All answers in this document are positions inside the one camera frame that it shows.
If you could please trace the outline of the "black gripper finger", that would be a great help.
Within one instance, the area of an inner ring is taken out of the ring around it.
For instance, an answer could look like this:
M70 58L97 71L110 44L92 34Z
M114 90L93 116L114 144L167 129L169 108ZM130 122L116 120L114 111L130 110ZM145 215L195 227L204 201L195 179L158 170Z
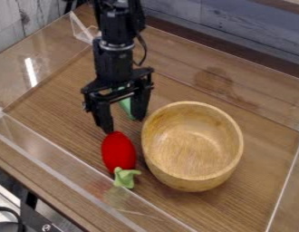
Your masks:
M150 89L140 89L130 100L130 112L137 121L142 121L149 107Z
M92 107L92 114L97 126L106 134L113 132L113 118L110 116L110 104L108 102L96 102Z

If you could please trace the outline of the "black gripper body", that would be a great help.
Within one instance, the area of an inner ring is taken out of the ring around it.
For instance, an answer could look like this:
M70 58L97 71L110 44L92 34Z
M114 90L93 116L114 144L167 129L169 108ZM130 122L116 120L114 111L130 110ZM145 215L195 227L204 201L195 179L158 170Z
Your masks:
M132 96L140 89L152 89L152 73L149 67L133 67L133 48L112 47L97 38L93 40L96 79L81 89L84 110L92 112L96 102L113 103L129 93Z

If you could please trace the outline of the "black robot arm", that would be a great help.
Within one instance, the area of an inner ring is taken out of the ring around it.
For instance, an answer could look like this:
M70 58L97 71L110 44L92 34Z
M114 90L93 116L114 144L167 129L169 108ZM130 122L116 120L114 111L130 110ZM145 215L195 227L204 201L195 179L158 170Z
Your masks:
M129 113L142 121L153 89L153 69L134 61L133 49L144 44L145 16L140 0L94 0L101 35L93 39L96 79L81 89L84 110L105 133L113 132L110 105L129 101Z

